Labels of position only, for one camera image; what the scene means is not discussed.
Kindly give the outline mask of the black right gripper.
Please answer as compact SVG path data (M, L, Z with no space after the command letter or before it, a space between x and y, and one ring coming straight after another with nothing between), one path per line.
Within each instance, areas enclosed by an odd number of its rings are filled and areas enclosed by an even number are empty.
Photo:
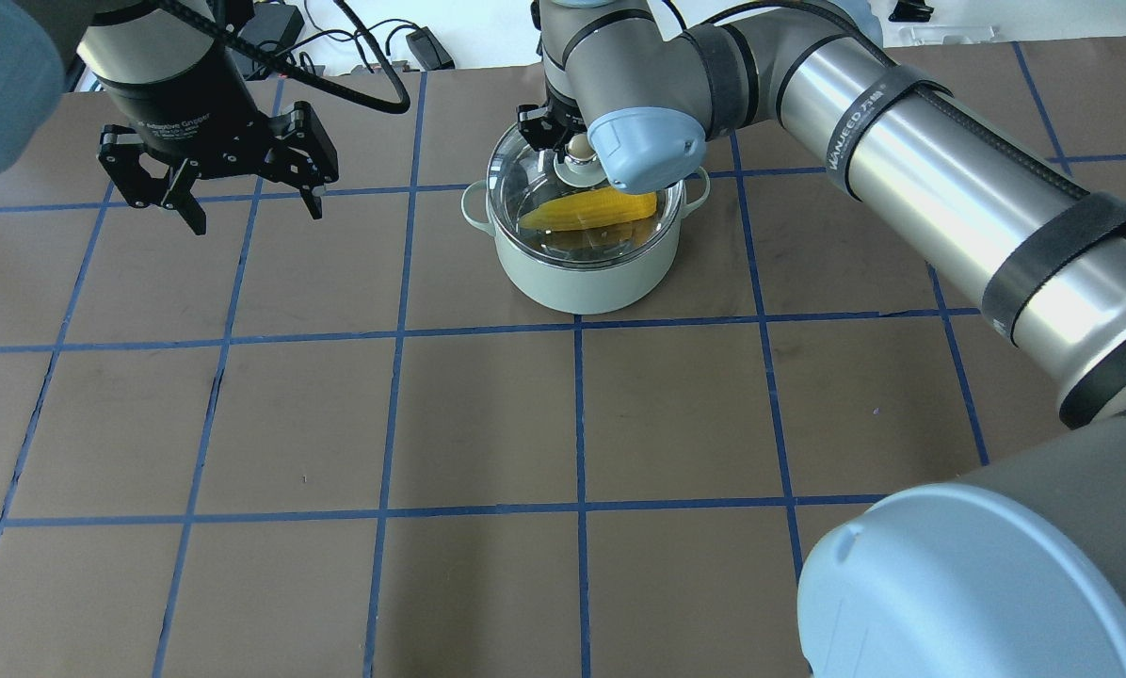
M568 105L525 104L517 106L516 130L533 150L549 151L560 160L571 139L586 133L586 122Z

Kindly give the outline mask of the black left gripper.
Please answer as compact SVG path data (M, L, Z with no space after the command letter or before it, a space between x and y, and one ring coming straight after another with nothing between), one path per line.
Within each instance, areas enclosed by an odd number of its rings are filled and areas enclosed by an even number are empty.
M325 216L339 158L311 104L267 116L236 73L216 80L190 72L149 84L102 82L127 123L104 125L98 159L124 200L175 212L203 237L207 220L193 185L257 176L297 190L310 218Z

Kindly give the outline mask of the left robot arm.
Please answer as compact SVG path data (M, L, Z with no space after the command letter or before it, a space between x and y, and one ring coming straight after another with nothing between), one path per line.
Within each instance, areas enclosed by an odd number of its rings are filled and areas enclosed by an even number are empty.
M0 173L55 111L78 57L125 117L102 128L97 157L134 209L176 212L203 235L193 185L257 176L322 218L340 173L333 142L309 102L267 116L227 39L204 1L0 1Z

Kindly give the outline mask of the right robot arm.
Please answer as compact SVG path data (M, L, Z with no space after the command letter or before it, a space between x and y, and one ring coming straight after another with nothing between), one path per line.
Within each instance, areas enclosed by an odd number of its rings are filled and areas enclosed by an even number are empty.
M1126 402L1084 428L813 173L577 331L595 677L1126 677Z

